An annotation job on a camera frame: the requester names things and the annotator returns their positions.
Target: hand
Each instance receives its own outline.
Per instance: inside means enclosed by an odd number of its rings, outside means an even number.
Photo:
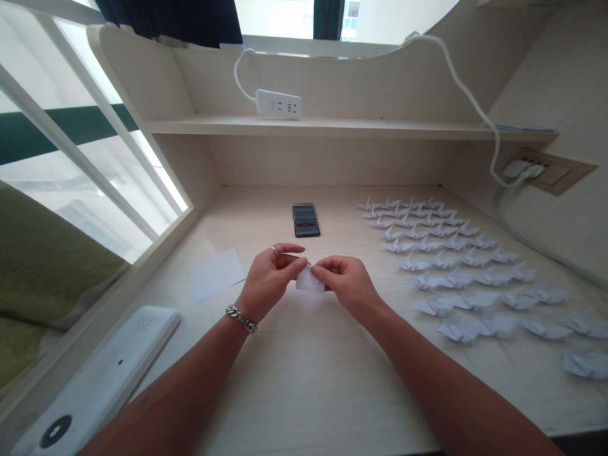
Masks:
[[[340,304],[361,324],[369,310],[386,306],[358,258],[330,256],[315,264],[311,272],[326,285],[326,291],[336,293]]]
[[[295,280],[308,264],[304,256],[287,255],[286,252],[302,253],[305,248],[297,244],[275,244],[253,260],[241,296],[235,306],[243,318],[258,324],[285,294],[287,284]]]

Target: white desk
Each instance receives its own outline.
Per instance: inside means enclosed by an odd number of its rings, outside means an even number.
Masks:
[[[491,219],[440,187],[226,187],[141,291],[127,314],[144,304],[175,307],[183,321],[150,368],[141,392],[181,357],[224,314],[243,284],[193,305],[190,269],[195,262],[235,248],[245,271],[270,245],[298,242],[314,263],[333,254],[361,258],[380,295],[431,342],[469,369],[550,436],[608,428],[608,382],[579,379],[561,369],[560,353],[608,342],[572,336],[546,342],[520,329],[513,340],[483,338],[459,346],[436,332],[440,320],[421,315],[415,304],[426,292],[399,270],[384,251],[380,233],[354,206],[372,201],[434,195],[456,208],[487,239],[504,242],[571,294],[553,310],[559,319],[590,306],[605,306],[594,290],[561,266],[525,248]],[[296,240],[291,206],[317,207],[321,237]],[[498,311],[513,313],[497,307]],[[608,318],[608,307],[601,313]],[[412,397],[375,341],[338,304],[288,286],[284,298],[250,337],[231,372],[198,454],[402,455],[438,448]]]

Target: phone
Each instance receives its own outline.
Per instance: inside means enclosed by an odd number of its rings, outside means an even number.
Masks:
[[[293,228],[296,238],[320,236],[319,220],[313,204],[300,204],[293,207]]]

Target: power strip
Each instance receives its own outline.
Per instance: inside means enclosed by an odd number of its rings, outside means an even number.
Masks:
[[[299,96],[258,89],[255,102],[258,114],[290,119],[302,117],[302,99]]]
[[[118,413],[180,320],[175,309],[137,309],[63,388],[11,456],[75,455]]]

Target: bracelet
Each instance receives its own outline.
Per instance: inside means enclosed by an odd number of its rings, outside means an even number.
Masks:
[[[258,327],[255,325],[254,322],[252,322],[251,320],[246,320],[241,316],[241,312],[239,312],[239,310],[234,304],[230,304],[228,307],[226,307],[226,314],[230,315],[233,319],[237,319],[238,321],[243,323],[250,334],[255,334],[255,332],[258,330]]]

